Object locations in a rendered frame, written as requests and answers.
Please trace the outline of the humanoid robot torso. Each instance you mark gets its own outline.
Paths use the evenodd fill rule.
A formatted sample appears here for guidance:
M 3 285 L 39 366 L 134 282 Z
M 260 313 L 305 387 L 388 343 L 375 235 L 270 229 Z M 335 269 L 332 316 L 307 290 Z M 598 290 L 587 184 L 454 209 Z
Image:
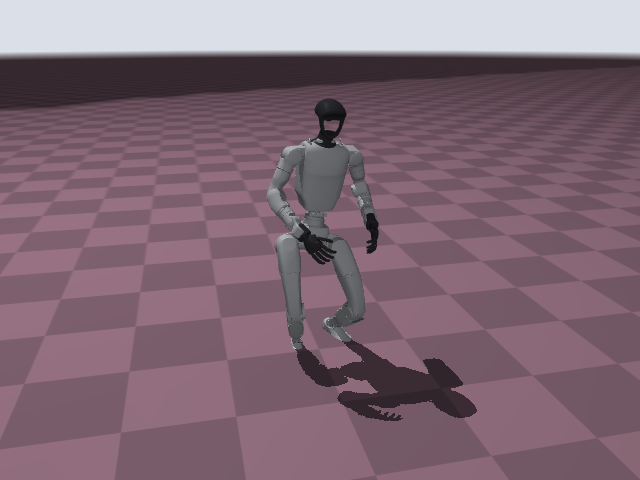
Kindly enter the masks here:
M 336 143 L 333 148 L 324 148 L 314 142 L 323 143 L 320 139 L 311 142 L 308 138 L 300 144 L 306 149 L 302 162 L 296 165 L 294 189 L 300 205 L 309 211 L 302 224 L 311 234 L 327 238 L 329 227 L 324 223 L 324 212 L 331 211 L 340 197 L 350 155 L 341 138 L 332 140 L 331 143 Z M 327 247 L 326 241 L 321 242 Z M 306 250 L 304 242 L 299 241 L 299 249 Z

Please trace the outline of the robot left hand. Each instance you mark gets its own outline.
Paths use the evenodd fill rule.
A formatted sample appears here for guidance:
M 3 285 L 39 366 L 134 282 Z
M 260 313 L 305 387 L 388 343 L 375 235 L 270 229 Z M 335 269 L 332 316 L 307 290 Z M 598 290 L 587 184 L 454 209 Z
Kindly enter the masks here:
M 375 215 L 373 213 L 368 213 L 366 215 L 367 217 L 367 222 L 366 222 L 366 229 L 369 230 L 371 232 L 371 240 L 367 241 L 366 243 L 372 243 L 371 245 L 367 246 L 366 248 L 370 248 L 367 249 L 367 254 L 372 253 L 376 250 L 376 246 L 377 246 L 377 239 L 378 239 L 378 221 L 375 219 Z

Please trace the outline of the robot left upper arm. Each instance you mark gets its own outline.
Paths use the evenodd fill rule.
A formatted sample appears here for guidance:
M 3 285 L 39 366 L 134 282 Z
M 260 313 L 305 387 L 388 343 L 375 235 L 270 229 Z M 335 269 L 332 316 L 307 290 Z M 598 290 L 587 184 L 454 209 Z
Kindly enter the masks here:
M 362 193 L 367 193 L 366 185 L 364 182 L 365 171 L 363 160 L 364 157 L 361 152 L 353 145 L 346 145 L 349 151 L 349 171 L 354 182 L 351 185 L 352 193 L 354 197 L 358 197 Z

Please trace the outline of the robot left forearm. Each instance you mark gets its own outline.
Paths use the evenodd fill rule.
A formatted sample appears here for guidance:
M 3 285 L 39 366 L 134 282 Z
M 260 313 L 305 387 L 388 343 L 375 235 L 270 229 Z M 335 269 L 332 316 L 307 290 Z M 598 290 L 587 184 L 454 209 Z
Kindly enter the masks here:
M 367 193 L 362 193 L 357 197 L 358 205 L 360 206 L 361 215 L 364 219 L 364 225 L 366 226 L 368 213 L 373 213 L 375 215 L 375 219 L 377 220 L 377 215 L 375 214 L 375 210 L 372 204 L 372 198 L 369 191 L 369 187 L 365 182 Z

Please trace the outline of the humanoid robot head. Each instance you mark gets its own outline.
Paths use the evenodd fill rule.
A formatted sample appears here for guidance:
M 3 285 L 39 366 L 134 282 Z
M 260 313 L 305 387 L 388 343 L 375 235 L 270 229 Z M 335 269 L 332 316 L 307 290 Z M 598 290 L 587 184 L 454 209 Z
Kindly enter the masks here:
M 315 107 L 315 113 L 319 118 L 320 124 L 320 132 L 319 135 L 311 140 L 315 141 L 316 139 L 320 139 L 323 143 L 314 142 L 317 145 L 324 148 L 333 148 L 336 146 L 336 143 L 331 143 L 333 138 L 337 137 L 342 129 L 346 111 L 344 107 L 338 101 L 334 99 L 323 99 Z M 324 129 L 324 121 L 338 120 L 340 121 L 338 129 L 334 132 L 331 130 Z

